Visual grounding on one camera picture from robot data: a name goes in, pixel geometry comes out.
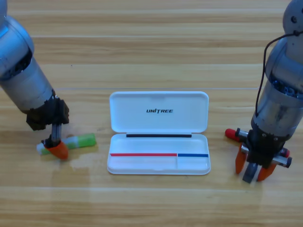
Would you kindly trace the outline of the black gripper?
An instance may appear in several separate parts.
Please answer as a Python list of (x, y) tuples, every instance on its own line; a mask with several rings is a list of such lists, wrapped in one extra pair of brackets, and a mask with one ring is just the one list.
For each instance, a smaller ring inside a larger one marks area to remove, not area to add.
[(261, 166), (257, 177), (257, 182), (261, 182), (272, 175), (276, 165), (289, 168), (292, 163), (290, 152), (284, 147), (285, 142), (291, 138), (290, 134), (282, 137), (259, 129), (246, 132), (238, 128), (236, 138), (241, 142), (235, 159), (236, 174), (243, 170), (247, 161)]
[(69, 123), (69, 108), (64, 100), (51, 96), (41, 107), (27, 111), (26, 122), (34, 131), (44, 130), (47, 125), (51, 125), (52, 133), (42, 143), (55, 157), (61, 160), (68, 159), (69, 149), (61, 141), (62, 125)]

